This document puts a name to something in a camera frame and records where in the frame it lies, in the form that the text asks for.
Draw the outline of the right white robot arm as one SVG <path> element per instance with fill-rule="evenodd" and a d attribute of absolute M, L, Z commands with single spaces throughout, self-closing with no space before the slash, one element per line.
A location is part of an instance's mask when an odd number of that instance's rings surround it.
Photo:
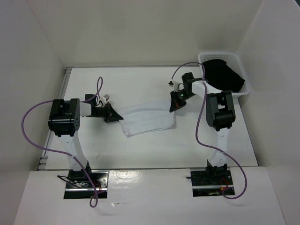
<path fill-rule="evenodd" d="M 210 146 L 199 140 L 198 131 L 200 122 L 196 124 L 196 140 L 206 148 L 214 150 L 214 154 L 207 160 L 204 179 L 209 184 L 217 184 L 227 173 L 226 148 L 230 128 L 235 122 L 236 115 L 231 91 L 221 91 L 208 84 L 204 78 L 194 78 L 191 72 L 182 76 L 182 83 L 170 81 L 173 87 L 169 112 L 174 112 L 186 105 L 186 100 L 198 95 L 203 98 L 198 119 L 205 112 L 206 122 L 217 134 L 217 145 Z"/>

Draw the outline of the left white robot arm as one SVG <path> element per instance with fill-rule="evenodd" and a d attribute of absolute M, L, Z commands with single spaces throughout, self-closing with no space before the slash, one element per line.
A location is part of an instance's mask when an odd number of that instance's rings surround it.
<path fill-rule="evenodd" d="M 79 141 L 78 130 L 81 117 L 103 118 L 106 123 L 123 120 L 123 117 L 109 102 L 97 106 L 96 96 L 92 94 L 86 94 L 84 101 L 78 98 L 53 101 L 48 127 L 59 138 L 67 154 L 69 177 L 86 188 L 93 183 L 93 175 Z"/>

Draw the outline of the white skirt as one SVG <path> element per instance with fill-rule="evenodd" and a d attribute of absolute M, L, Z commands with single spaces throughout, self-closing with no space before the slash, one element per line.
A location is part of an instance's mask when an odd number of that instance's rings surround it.
<path fill-rule="evenodd" d="M 165 130 L 176 123 L 174 112 L 169 112 L 169 98 L 119 109 L 120 120 L 126 137 Z"/>

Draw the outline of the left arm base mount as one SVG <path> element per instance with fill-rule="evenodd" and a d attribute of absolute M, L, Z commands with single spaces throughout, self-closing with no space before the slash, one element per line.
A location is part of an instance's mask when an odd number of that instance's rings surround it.
<path fill-rule="evenodd" d="M 109 172 L 92 170 L 89 176 L 98 192 L 99 199 L 106 199 Z M 83 171 L 69 171 L 68 175 L 57 175 L 57 177 L 66 184 L 64 199 L 90 199 L 95 194 L 90 180 Z"/>

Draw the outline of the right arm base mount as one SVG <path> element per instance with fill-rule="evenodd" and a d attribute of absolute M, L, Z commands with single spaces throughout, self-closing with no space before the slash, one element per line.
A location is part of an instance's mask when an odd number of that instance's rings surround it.
<path fill-rule="evenodd" d="M 212 166 L 207 161 L 204 169 L 191 170 L 186 179 L 191 181 L 193 197 L 235 195 L 227 164 Z"/>

